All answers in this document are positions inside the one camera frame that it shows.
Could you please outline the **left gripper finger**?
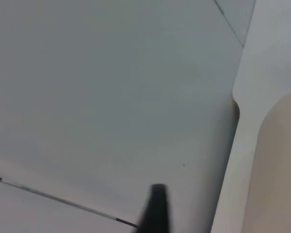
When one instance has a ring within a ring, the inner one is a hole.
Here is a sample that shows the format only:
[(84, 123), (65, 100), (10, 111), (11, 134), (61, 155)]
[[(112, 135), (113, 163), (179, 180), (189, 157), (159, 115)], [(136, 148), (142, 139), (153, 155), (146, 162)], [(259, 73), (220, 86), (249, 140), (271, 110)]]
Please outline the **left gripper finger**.
[(140, 218), (136, 233), (170, 233), (170, 205), (165, 184), (153, 184), (146, 207)]

